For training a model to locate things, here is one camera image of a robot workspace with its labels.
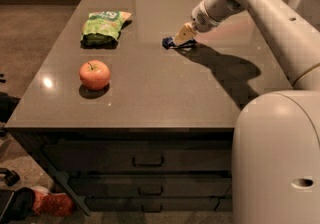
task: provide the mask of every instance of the drawer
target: drawer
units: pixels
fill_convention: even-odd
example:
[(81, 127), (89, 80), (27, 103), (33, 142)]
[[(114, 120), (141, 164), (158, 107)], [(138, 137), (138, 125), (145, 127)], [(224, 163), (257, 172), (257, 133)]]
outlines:
[(111, 175), (69, 179), (69, 186), (87, 197), (213, 197), (224, 196), (231, 178), (216, 175)]
[(58, 170), (98, 173), (222, 171), (231, 169), (231, 149), (210, 141), (79, 142), (46, 145)]
[(91, 211), (214, 211), (217, 198), (87, 198), (85, 204)]

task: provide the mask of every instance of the screw hole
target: screw hole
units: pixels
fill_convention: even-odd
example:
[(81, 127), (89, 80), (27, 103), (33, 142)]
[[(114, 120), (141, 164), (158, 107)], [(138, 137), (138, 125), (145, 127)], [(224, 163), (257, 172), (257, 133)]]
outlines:
[(310, 179), (295, 179), (292, 181), (292, 186), (297, 189), (310, 188), (313, 185), (313, 180)]

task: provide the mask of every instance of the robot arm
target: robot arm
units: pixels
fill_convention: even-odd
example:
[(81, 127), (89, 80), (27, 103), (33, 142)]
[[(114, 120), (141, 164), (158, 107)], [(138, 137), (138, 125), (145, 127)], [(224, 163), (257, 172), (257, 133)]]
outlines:
[(320, 33), (282, 0), (203, 0), (174, 43), (180, 45), (198, 32), (208, 32), (243, 10), (249, 12), (292, 86), (319, 90)]

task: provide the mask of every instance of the green bag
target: green bag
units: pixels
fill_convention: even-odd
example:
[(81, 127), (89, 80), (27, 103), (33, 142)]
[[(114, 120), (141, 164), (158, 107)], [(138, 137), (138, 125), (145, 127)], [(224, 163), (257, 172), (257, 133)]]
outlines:
[(82, 28), (81, 42), (93, 46), (118, 40), (123, 23), (130, 17), (131, 13), (122, 11), (90, 13)]

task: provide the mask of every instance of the table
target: table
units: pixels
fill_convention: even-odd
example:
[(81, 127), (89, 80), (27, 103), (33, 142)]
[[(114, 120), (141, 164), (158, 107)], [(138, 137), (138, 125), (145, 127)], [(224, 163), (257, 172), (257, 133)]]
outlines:
[[(192, 49), (164, 49), (200, 1), (82, 0), (8, 121), (84, 213), (231, 210), (237, 117), (291, 87), (246, 12)], [(88, 14), (115, 10), (132, 13), (118, 43), (81, 46)], [(111, 69), (106, 90), (81, 86), (78, 70), (92, 59)]]

